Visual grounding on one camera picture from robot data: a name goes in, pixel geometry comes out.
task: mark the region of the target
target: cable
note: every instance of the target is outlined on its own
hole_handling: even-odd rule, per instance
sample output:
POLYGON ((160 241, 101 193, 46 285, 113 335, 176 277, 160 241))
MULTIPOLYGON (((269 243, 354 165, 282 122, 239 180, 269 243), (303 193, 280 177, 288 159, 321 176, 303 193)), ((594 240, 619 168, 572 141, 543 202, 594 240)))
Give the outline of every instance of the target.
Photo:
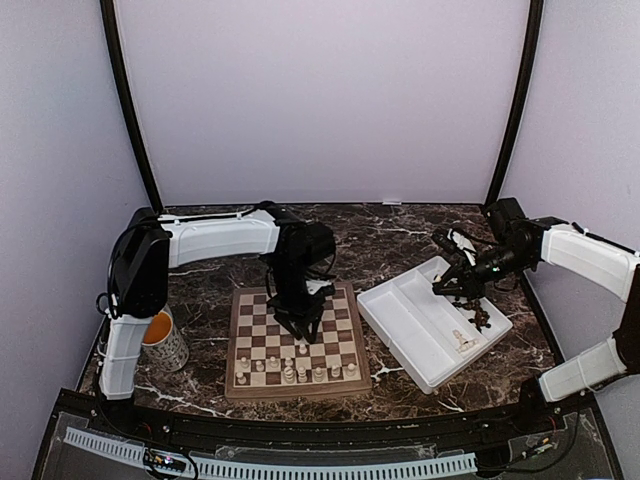
POLYGON ((129 433, 125 433, 122 430, 120 430, 118 427, 116 427, 111 420, 109 420, 109 417, 107 417, 107 415, 104 413, 104 410, 102 409, 102 401, 100 400, 100 385, 99 385, 99 379, 100 379, 100 366, 98 366, 98 368, 96 368, 96 372, 93 376, 93 390, 94 390, 94 394, 96 397, 96 409, 97 409, 97 413, 100 415, 100 417, 107 423, 107 425, 109 426, 109 428, 111 428, 113 431, 115 431, 118 435, 124 437, 124 438, 128 438, 130 440, 137 440, 139 442, 142 442, 145 445, 145 448, 148 448, 148 445, 154 445, 160 449, 162 449, 163 451, 166 451, 167 453, 173 453, 173 454, 177 454, 180 455, 182 457, 184 457, 193 467, 193 480, 198 480, 198 478, 200 477, 200 473, 198 470, 198 465, 196 464, 196 462, 193 460, 193 458, 191 458, 191 456, 188 453, 185 453, 184 451, 182 451, 182 448, 175 448, 175 447, 171 447, 170 445, 166 445, 164 443, 161 442, 157 442, 153 439, 148 439, 148 438, 143 438, 143 437, 139 437, 137 435, 132 435, 129 433))
POLYGON ((571 450, 573 449, 573 446, 576 443, 576 439, 578 438, 578 427, 580 426, 580 400, 582 399, 582 395, 584 392, 580 392, 579 396, 578 396, 578 403, 576 405, 576 423, 573 427, 573 435, 571 436, 571 441, 569 442, 569 444, 566 446, 566 448, 564 449, 564 451, 558 456, 558 458, 556 458, 554 461, 552 461, 551 463, 549 463, 548 465, 545 465, 544 467, 540 467, 540 468, 510 468, 511 465, 514 465, 516 463, 522 462, 528 458, 533 458, 533 457, 518 457, 514 460, 512 460, 509 463, 503 464, 503 465, 498 465, 498 466, 488 466, 488 465, 482 465, 477 463, 478 466, 478 471, 482 471, 482 472, 509 472, 509 473, 540 473, 540 472, 544 472, 548 469, 550 469, 551 467, 556 466, 558 463, 560 463, 562 460, 564 460, 567 455, 569 455, 569 453, 571 452, 571 450))
POLYGON ((231 213, 231 212, 225 212, 225 213, 208 213, 205 215, 194 215, 192 217, 178 217, 176 216, 175 218, 167 218, 165 220, 160 220, 158 219, 158 223, 161 223, 163 225, 169 224, 169 223, 174 223, 176 220, 179 221, 180 223, 189 223, 189 222, 197 222, 200 220, 222 220, 225 218, 238 218, 238 217, 246 217, 247 215, 251 215, 252 213, 256 212, 257 210, 259 210, 259 208, 257 206, 252 207, 248 210, 244 210, 242 212, 235 212, 235 213, 231 213))
POLYGON ((489 241, 489 240, 483 240, 483 239, 478 238, 478 237, 476 237, 476 236, 474 236, 474 235, 471 235, 471 234, 469 234, 466 230, 463 230, 463 229, 462 229, 462 228, 460 228, 460 227, 451 227, 451 231, 452 231, 452 232, 456 232, 456 233, 458 233, 458 234, 462 235, 463 237, 468 238, 468 239, 469 239, 469 240, 471 240, 472 242, 481 243, 481 244, 483 244, 483 245, 490 245, 490 246, 492 246, 492 247, 499 247, 499 246, 500 246, 500 244, 499 244, 499 243, 492 242, 492 241, 489 241))

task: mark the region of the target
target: black metal frame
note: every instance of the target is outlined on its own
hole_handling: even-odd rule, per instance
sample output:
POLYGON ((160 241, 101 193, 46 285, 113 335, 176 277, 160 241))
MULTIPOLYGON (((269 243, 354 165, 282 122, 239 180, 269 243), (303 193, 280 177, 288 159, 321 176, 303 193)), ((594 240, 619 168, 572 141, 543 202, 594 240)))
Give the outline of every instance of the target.
MULTIPOLYGON (((592 394, 578 400, 568 398, 542 410, 532 423, 531 432, 549 430, 549 416, 557 420, 576 408, 590 408, 597 421, 605 448, 610 454, 615 478, 622 471, 614 454, 602 414, 592 394)), ((348 423, 289 423, 228 420, 188 415, 134 406, 134 414, 154 432, 154 440, 167 449, 190 449, 215 453, 220 447, 248 447, 290 451, 358 451, 375 448, 408 447, 435 444, 438 452, 462 449, 483 455, 503 449, 511 438, 522 435, 501 421, 516 413, 517 404, 478 412, 394 421, 348 423)), ((119 434, 96 415, 96 400, 70 390, 61 390, 49 418, 33 480, 39 480, 60 412, 87 418, 89 427, 119 434)))
POLYGON ((513 101, 511 103, 511 111, 509 112, 509 120, 507 120, 507 128, 502 139, 498 162, 493 172, 489 193, 484 202, 485 206, 494 203, 500 196, 500 190, 504 184, 507 175, 509 162, 513 153, 513 147, 516 143, 518 130, 520 129, 520 121, 522 120, 522 112, 527 100, 529 91, 529 81, 533 71, 533 62, 536 56, 536 47, 538 45, 538 36, 540 34, 540 25, 542 23, 542 8, 544 0, 531 0, 529 4, 529 19, 527 21, 527 32, 524 37, 524 47, 522 48, 522 58, 520 60, 520 70, 518 71, 518 80, 516 88, 513 92, 513 101))
POLYGON ((113 2, 114 0, 100 0, 102 22, 104 24, 104 34, 107 40, 107 47, 109 49, 109 57, 111 58, 113 78, 116 82, 118 97, 120 98, 120 107, 122 108, 122 115, 124 116, 124 121, 127 125, 131 148, 133 148, 133 154, 136 157, 136 163, 138 164, 138 170, 140 171, 144 188, 147 191, 147 196, 149 197, 149 202, 151 203, 153 210, 156 213, 161 213, 164 207, 162 206, 162 200, 160 199, 158 185, 153 177, 147 151, 144 148, 140 124, 138 123, 136 110, 133 105, 133 97, 131 96, 129 80, 127 79, 127 70, 124 64, 124 57, 122 56, 122 46, 120 45, 118 23, 116 21, 115 5, 113 2))

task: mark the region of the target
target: white plastic tray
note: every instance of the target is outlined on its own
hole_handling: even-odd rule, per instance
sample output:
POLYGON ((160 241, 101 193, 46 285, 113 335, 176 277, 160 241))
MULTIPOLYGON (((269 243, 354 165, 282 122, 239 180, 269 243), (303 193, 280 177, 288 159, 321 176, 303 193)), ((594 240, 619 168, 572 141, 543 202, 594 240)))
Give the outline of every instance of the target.
POLYGON ((483 298, 480 303, 491 327, 478 332, 468 320, 475 312, 454 307, 451 297, 435 295, 431 281, 447 268, 444 258, 434 257, 358 295, 364 319, 427 394, 481 357, 513 327, 483 298))

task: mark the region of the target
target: black frame pole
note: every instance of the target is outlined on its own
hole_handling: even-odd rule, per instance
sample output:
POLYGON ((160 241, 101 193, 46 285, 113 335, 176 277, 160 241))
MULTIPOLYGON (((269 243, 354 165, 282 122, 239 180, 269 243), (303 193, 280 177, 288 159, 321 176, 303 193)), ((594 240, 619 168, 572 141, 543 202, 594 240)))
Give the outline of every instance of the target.
POLYGON ((118 24, 116 22, 113 0, 100 0, 100 7, 102 10, 102 21, 104 23, 104 34, 107 39, 109 57, 111 58, 113 77, 116 82, 118 97, 120 97, 120 106, 122 107, 122 114, 127 125, 127 131, 129 132, 129 140, 131 141, 133 154, 136 157, 138 169, 140 170, 140 175, 142 176, 144 188, 147 191, 151 207, 156 213, 162 213, 164 207, 160 199, 160 192, 158 191, 158 185, 151 171, 151 164, 149 163, 147 151, 144 148, 138 118, 133 106, 133 98, 131 96, 131 89, 129 88, 124 58, 122 56, 120 36, 118 35, 118 24))
POLYGON ((518 129, 520 128, 520 121, 522 120, 524 104, 527 100, 527 92, 529 91, 533 61, 536 56, 540 25, 542 23, 543 6, 544 0, 531 0, 529 4, 529 19, 527 20, 527 31, 524 37, 518 80, 516 81, 516 88, 513 92, 513 101, 511 103, 507 128, 505 129, 504 138, 502 139, 502 147, 500 147, 500 154, 498 155, 496 168, 493 172, 493 178, 491 179, 489 193, 484 202, 485 206, 498 200, 500 190, 502 190, 502 185, 507 175, 509 161, 511 160, 513 147, 516 143, 516 137, 518 136, 518 129))

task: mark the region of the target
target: checkered pattern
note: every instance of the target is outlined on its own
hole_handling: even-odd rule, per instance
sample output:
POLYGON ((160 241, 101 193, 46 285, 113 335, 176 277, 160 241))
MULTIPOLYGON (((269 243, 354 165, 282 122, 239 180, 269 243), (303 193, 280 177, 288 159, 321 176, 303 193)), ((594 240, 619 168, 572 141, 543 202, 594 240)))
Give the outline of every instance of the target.
POLYGON ((239 301, 238 327, 236 332, 235 365, 233 378, 235 387, 278 387, 293 385, 312 385, 331 382, 350 382, 363 378, 356 353, 353 324, 349 312, 349 304, 344 288, 337 288, 333 297, 327 299, 325 310, 318 328, 316 343, 307 345, 307 351, 300 353, 300 345, 304 340, 296 340, 267 311, 267 296, 264 294, 242 294, 239 301), (243 366, 241 359, 250 361, 243 366), (278 366, 271 365, 271 357, 275 357, 278 366), (304 367, 307 371, 307 382, 298 383, 296 373, 293 384, 284 380, 285 359, 290 357, 298 370, 304 367), (259 372, 257 362, 261 361, 264 371, 259 372), (346 374, 347 366, 353 363, 356 371, 353 376, 346 374), (340 365, 340 375, 331 376, 331 367, 340 365), (313 370, 322 368, 324 375, 317 381, 313 370), (237 372, 243 372, 247 382, 240 385, 237 372))

